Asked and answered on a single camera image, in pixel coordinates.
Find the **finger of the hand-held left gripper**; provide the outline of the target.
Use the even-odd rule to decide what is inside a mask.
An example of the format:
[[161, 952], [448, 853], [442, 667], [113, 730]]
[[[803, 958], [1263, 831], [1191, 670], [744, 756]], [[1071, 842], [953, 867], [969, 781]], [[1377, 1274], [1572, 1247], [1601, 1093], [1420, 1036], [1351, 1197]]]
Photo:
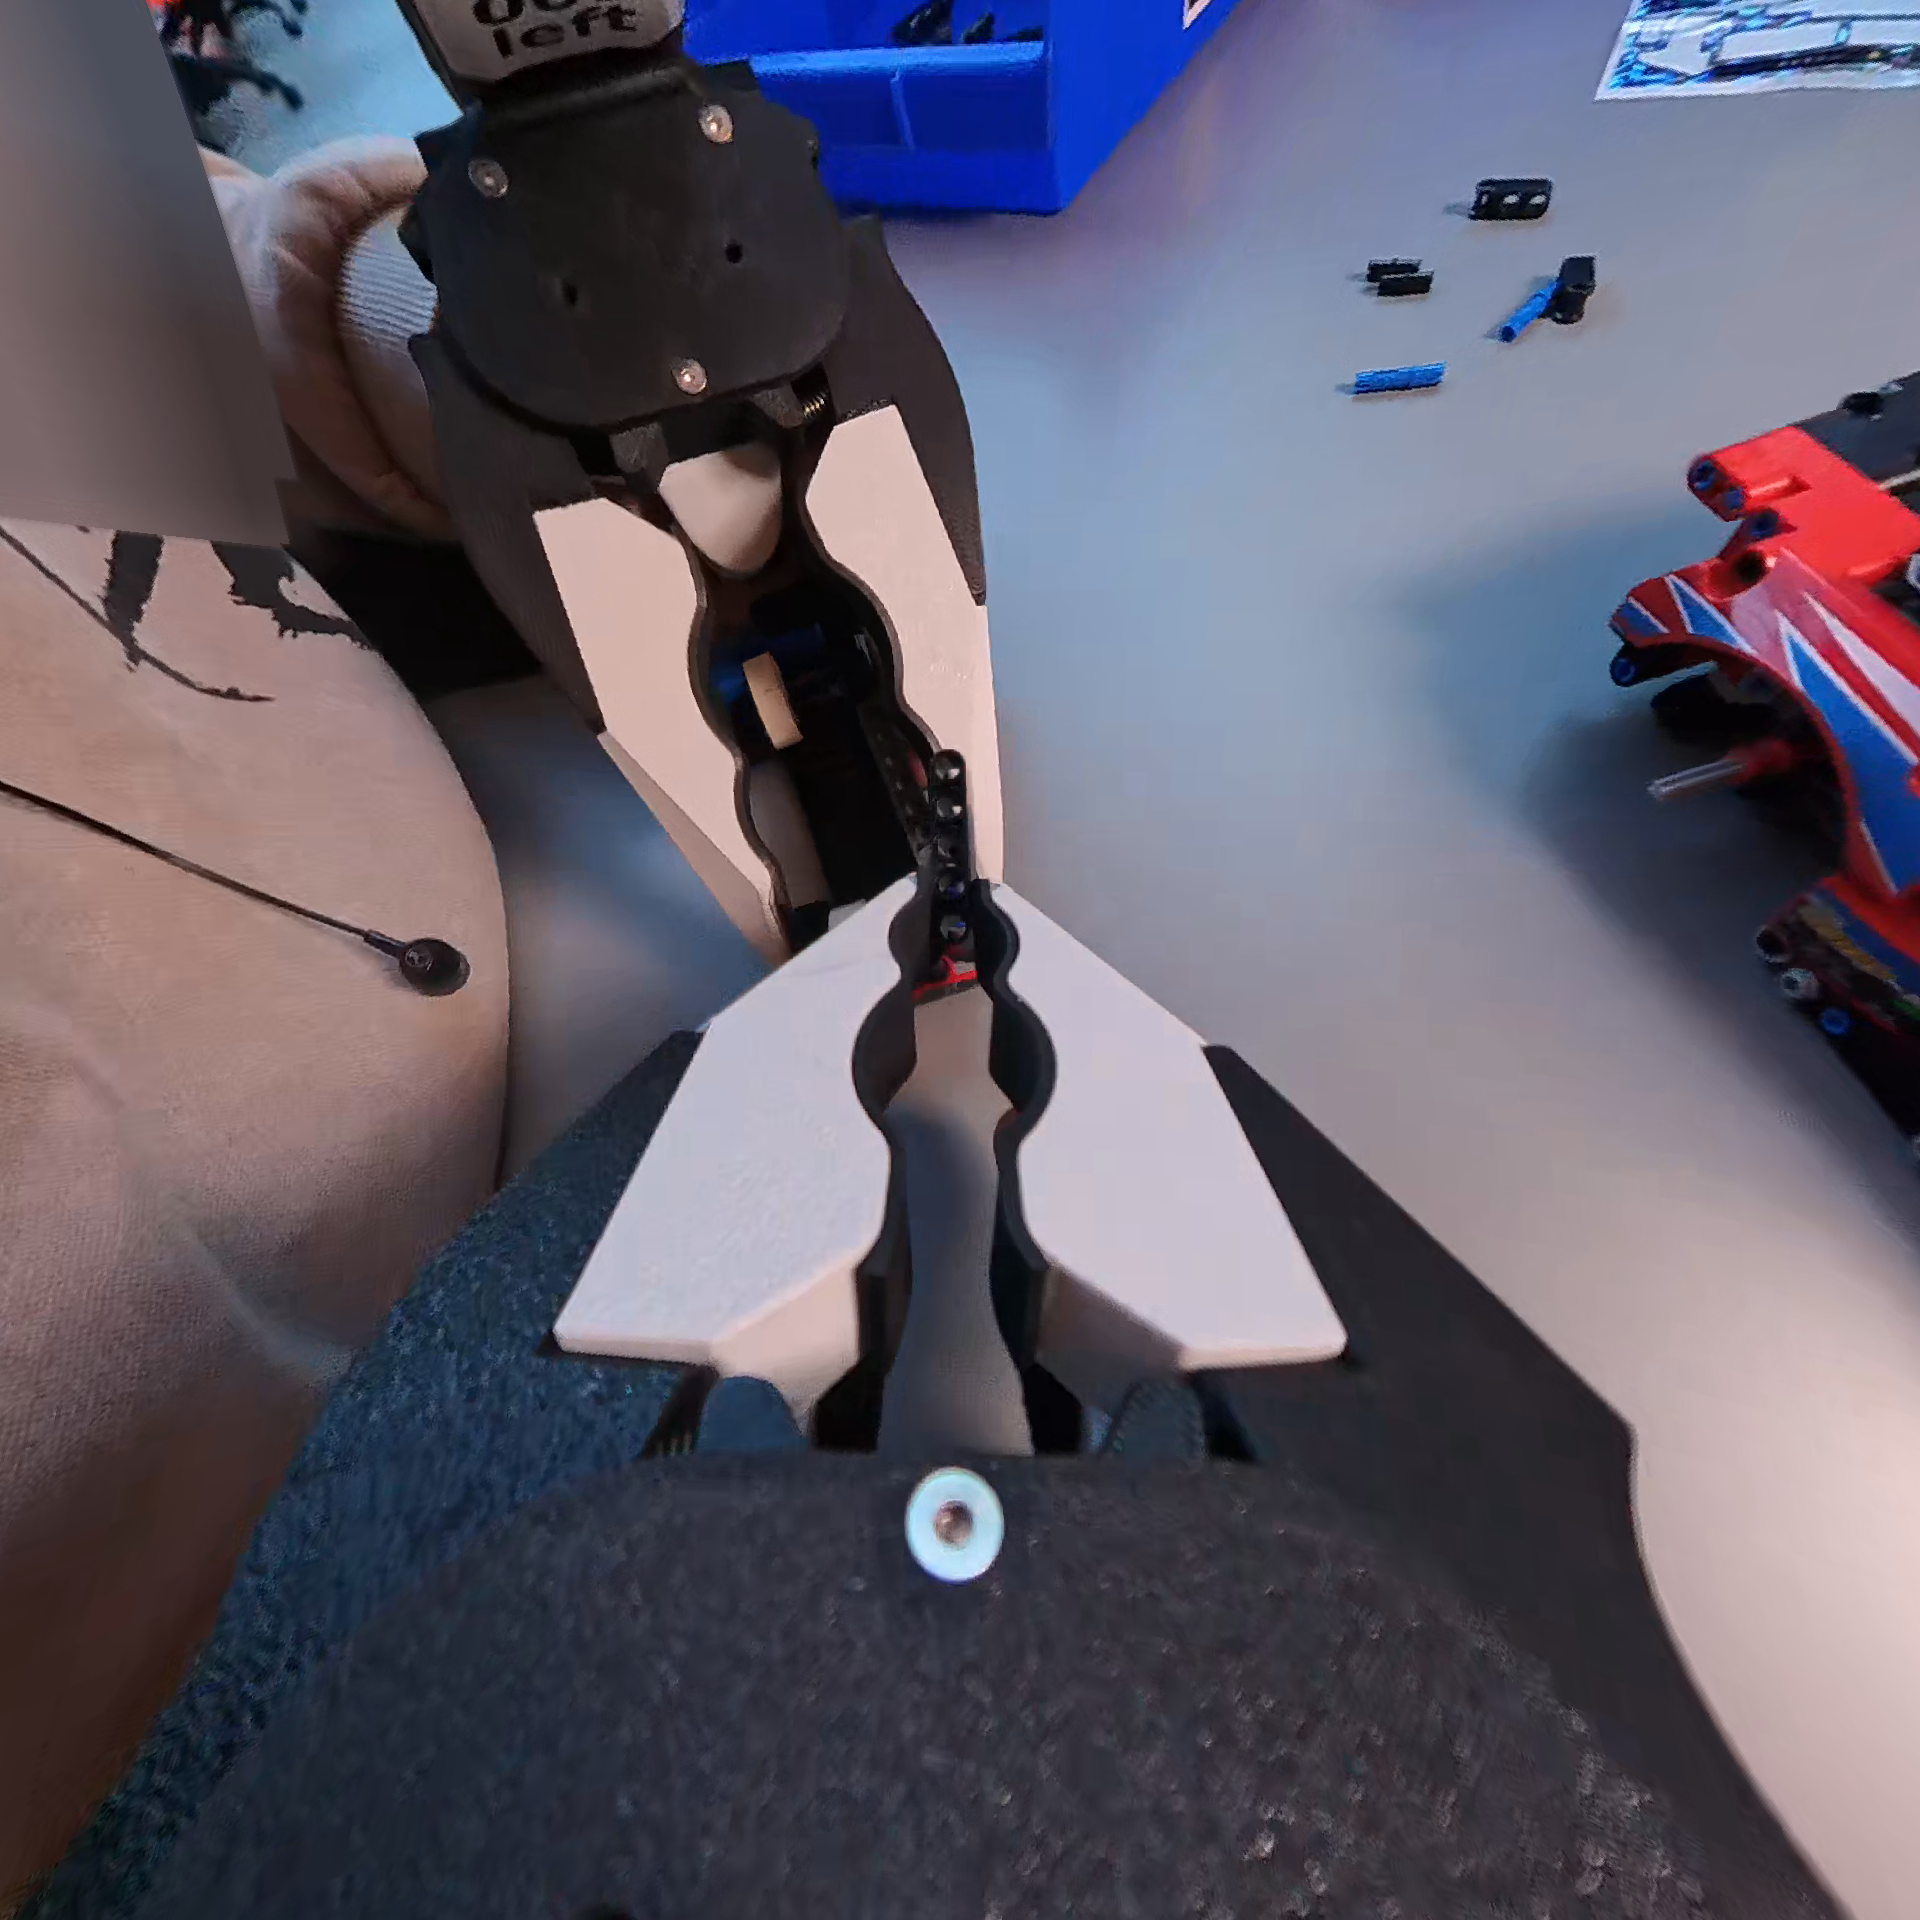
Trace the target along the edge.
[[976, 861], [1003, 876], [1002, 733], [989, 616], [973, 597], [897, 407], [810, 431], [795, 454], [800, 574], [863, 587], [893, 636], [900, 695], [967, 756]]
[[705, 597], [683, 541], [611, 498], [535, 515], [597, 701], [600, 740], [708, 895], [768, 965], [789, 956], [777, 884], [744, 810], [741, 760], [705, 708]]

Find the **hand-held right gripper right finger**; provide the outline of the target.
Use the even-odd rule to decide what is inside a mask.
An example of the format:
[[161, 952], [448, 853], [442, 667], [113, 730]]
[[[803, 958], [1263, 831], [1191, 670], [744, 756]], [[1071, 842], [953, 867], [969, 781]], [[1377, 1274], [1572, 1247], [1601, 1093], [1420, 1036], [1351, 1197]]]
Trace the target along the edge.
[[1338, 1359], [1327, 1284], [1209, 1044], [1007, 884], [980, 887], [993, 1005], [993, 1310], [1028, 1444], [1076, 1452], [1141, 1383]]

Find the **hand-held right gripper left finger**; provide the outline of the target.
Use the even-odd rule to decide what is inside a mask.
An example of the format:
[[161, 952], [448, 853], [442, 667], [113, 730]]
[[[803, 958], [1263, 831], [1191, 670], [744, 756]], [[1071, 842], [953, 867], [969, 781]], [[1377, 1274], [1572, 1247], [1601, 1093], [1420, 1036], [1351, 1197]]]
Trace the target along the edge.
[[866, 1350], [884, 1112], [920, 1062], [921, 887], [897, 879], [699, 1036], [551, 1336], [770, 1384], [810, 1428]]

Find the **black lego frame assembly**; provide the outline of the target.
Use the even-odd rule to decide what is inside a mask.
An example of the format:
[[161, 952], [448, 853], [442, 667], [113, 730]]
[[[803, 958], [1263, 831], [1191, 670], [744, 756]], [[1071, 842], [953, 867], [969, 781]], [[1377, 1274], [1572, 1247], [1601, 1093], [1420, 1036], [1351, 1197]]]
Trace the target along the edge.
[[[908, 711], [893, 636], [863, 587], [786, 565], [707, 586], [698, 683], [739, 755], [791, 958], [916, 876], [940, 742]], [[925, 951], [914, 1002], [973, 986], [976, 971], [935, 971]]]

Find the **black L-shaped lego beam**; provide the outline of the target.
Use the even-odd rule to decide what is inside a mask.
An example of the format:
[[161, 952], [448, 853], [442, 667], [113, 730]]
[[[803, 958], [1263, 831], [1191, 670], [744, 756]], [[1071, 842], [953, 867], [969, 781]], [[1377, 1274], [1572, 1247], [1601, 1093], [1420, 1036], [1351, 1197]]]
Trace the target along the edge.
[[953, 976], [976, 971], [980, 927], [993, 884], [976, 861], [976, 818], [967, 756], [940, 749], [928, 759], [921, 879], [928, 923], [928, 966]]

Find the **person's left forearm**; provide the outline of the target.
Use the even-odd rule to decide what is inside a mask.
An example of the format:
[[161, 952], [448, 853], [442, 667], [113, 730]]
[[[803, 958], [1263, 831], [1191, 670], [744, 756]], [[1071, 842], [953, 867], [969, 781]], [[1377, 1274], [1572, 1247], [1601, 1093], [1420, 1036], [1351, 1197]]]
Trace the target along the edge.
[[400, 242], [425, 166], [369, 134], [272, 173], [199, 154], [295, 459], [292, 525], [452, 544], [413, 338], [437, 294]]

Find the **red white blue lego car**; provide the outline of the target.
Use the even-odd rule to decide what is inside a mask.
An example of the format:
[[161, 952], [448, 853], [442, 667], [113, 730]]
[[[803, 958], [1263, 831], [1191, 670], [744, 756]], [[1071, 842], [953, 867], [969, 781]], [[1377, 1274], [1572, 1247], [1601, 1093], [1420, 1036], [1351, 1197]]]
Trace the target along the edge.
[[1751, 943], [1916, 1151], [1917, 372], [1704, 447], [1687, 492], [1723, 541], [1610, 620], [1611, 683], [1700, 755], [1648, 792], [1747, 792], [1820, 853]]

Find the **lego instruction booklet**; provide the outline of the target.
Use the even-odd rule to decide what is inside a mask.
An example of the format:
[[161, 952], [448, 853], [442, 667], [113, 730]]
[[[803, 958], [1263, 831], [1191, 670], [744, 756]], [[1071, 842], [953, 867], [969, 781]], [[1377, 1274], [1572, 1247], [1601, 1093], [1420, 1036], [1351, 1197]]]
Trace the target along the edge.
[[1916, 86], [1916, 3], [1632, 3], [1596, 101]]

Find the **person's left hand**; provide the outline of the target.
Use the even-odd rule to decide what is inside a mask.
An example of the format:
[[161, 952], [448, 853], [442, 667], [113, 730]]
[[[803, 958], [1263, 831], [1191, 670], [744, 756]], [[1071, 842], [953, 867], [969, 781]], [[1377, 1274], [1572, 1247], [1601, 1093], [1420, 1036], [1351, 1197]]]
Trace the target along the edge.
[[720, 447], [664, 469], [659, 494], [699, 556], [751, 578], [775, 556], [785, 522], [779, 450], [764, 442]]

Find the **person's dark pants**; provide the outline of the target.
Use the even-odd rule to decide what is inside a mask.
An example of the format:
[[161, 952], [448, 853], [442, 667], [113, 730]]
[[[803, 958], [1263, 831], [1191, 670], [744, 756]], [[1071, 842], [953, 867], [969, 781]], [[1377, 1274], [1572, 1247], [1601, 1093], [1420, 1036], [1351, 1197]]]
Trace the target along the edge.
[[457, 544], [300, 523], [291, 554], [420, 706], [543, 682], [600, 725], [581, 662], [539, 653]]

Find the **blue plastic parts bin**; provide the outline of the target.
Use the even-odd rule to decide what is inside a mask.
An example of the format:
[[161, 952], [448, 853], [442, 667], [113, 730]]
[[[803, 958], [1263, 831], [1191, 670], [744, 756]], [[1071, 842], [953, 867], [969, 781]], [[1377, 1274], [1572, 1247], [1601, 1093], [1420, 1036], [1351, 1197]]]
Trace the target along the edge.
[[1045, 42], [890, 44], [916, 3], [692, 3], [687, 48], [808, 119], [845, 207], [1057, 212], [1234, 3], [1041, 3]]

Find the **black office chair base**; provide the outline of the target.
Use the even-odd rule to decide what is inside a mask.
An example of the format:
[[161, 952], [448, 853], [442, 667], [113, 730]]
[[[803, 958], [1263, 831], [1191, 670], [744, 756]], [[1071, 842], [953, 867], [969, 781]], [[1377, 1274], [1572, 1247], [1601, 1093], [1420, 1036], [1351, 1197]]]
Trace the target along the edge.
[[295, 111], [304, 107], [298, 86], [249, 55], [245, 28], [252, 16], [268, 16], [298, 42], [308, 3], [148, 3], [148, 10], [189, 119], [208, 119], [237, 86]]

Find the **black wired earbud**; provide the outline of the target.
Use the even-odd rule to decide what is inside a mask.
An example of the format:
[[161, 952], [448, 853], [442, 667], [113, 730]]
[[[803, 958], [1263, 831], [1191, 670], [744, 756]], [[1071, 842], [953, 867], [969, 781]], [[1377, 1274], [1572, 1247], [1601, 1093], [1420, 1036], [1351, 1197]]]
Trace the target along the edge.
[[63, 821], [64, 824], [73, 824], [82, 831], [97, 834], [107, 843], [148, 858], [176, 872], [204, 879], [231, 895], [255, 900], [256, 904], [265, 904], [283, 917], [325, 927], [329, 932], [338, 932], [383, 956], [394, 966], [400, 983], [420, 996], [451, 996], [459, 991], [471, 979], [471, 962], [466, 952], [437, 935], [400, 938], [383, 927], [357, 925], [347, 918], [321, 911], [319, 907], [298, 902], [287, 895], [276, 895], [247, 879], [237, 879], [233, 876], [213, 871], [187, 855], [159, 848], [148, 838], [141, 838], [120, 824], [103, 822], [77, 807], [43, 798], [41, 792], [29, 790], [27, 787], [15, 784], [9, 779], [3, 781], [3, 798], [26, 810], [35, 810], [37, 813], [43, 813], [48, 818]]

